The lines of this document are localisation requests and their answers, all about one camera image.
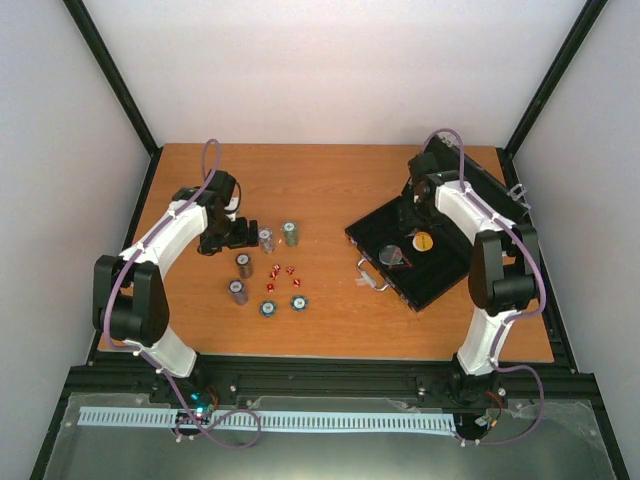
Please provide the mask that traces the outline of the white dealer button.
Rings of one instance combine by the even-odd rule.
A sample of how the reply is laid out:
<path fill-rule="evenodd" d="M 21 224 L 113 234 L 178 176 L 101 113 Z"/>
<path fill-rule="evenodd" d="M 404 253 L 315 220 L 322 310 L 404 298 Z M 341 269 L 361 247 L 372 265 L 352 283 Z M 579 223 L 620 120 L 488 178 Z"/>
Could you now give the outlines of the white dealer button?
<path fill-rule="evenodd" d="M 419 231 L 413 236 L 412 245 L 416 251 L 424 253 L 433 248 L 434 240 L 429 233 Z"/>

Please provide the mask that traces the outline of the black poker set case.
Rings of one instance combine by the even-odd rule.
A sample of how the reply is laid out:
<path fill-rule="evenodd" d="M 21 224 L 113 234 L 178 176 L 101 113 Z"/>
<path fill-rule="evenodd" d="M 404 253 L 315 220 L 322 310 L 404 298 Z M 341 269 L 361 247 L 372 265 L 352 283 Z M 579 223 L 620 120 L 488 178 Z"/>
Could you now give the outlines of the black poker set case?
<path fill-rule="evenodd" d="M 464 179 L 481 199 L 516 224 L 527 224 L 524 206 L 477 162 L 461 154 L 459 148 L 432 138 L 421 153 L 432 153 L 440 170 L 463 167 Z M 472 245 L 451 221 L 437 217 L 437 229 L 427 232 L 434 240 L 433 248 L 424 253 L 416 251 L 412 238 L 417 232 L 426 231 L 406 227 L 404 187 L 399 196 L 348 226 L 345 233 L 364 260 L 382 276 L 385 287 L 395 290 L 412 310 L 419 312 L 462 279 L 468 281 Z M 390 244 L 401 248 L 412 263 L 411 268 L 390 269 L 379 261 L 380 250 Z"/>

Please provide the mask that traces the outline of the triangular all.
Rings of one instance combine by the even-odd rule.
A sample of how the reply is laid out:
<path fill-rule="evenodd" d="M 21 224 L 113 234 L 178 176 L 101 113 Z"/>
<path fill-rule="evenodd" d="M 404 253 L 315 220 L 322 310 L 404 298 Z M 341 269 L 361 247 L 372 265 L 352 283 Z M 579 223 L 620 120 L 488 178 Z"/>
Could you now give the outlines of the triangular all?
<path fill-rule="evenodd" d="M 404 256 L 401 251 L 394 252 L 389 259 L 390 269 L 408 269 L 412 267 L 412 263 Z"/>

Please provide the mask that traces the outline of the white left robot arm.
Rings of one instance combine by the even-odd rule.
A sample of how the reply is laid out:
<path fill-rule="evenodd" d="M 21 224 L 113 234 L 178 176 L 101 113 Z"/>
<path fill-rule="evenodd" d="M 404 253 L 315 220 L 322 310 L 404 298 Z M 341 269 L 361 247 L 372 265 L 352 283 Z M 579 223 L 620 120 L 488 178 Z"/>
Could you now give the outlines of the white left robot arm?
<path fill-rule="evenodd" d="M 208 378 L 194 368 L 196 352 L 169 326 L 164 278 L 194 240 L 204 256 L 257 246 L 257 222 L 237 214 L 240 204 L 237 180 L 225 171 L 211 172 L 203 186 L 177 191 L 137 243 L 116 256 L 101 256 L 94 265 L 94 328 L 174 376 L 172 388 L 186 402 L 206 395 Z"/>

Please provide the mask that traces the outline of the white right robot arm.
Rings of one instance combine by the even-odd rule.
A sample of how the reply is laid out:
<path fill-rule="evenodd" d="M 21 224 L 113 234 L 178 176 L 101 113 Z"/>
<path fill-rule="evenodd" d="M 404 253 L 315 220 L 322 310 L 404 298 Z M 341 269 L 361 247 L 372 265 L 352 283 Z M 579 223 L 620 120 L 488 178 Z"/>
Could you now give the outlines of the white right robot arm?
<path fill-rule="evenodd" d="M 464 168 L 443 171 L 421 153 L 408 163 L 412 202 L 427 219 L 451 221 L 472 245 L 468 274 L 474 312 L 456 358 L 467 376 L 499 371 L 512 324 L 536 316 L 547 303 L 535 228 L 516 224 L 464 179 Z"/>

